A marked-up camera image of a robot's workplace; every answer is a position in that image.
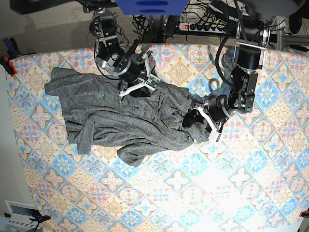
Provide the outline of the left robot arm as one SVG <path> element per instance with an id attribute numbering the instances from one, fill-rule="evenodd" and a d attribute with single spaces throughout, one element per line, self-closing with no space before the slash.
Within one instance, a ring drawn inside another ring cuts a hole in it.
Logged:
<path id="1" fill-rule="evenodd" d="M 243 0 L 243 9 L 235 1 L 230 8 L 221 1 L 212 1 L 211 9 L 225 22 L 226 33 L 215 56 L 215 67 L 224 83 L 230 86 L 229 95 L 193 103 L 182 121 L 183 128 L 203 125 L 205 134 L 212 141 L 219 141 L 225 122 L 234 113 L 250 113 L 253 109 L 257 70 L 263 67 L 260 58 L 266 54 L 274 20 L 277 16 L 290 15 L 303 4 L 302 0 Z M 229 38 L 236 38 L 233 61 L 236 63 L 227 80 L 219 65 L 219 57 Z"/>

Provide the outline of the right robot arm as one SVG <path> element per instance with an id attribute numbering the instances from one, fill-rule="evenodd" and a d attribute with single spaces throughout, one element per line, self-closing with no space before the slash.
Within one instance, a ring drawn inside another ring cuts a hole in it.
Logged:
<path id="1" fill-rule="evenodd" d="M 112 3 L 94 0 L 80 3 L 93 13 L 89 30 L 96 38 L 94 61 L 99 72 L 118 83 L 121 98 L 127 95 L 150 97 L 161 81 L 154 72 L 151 52 L 142 50 L 137 54 L 139 40 L 125 48 L 124 30 L 117 24 L 117 14 L 110 11 Z"/>

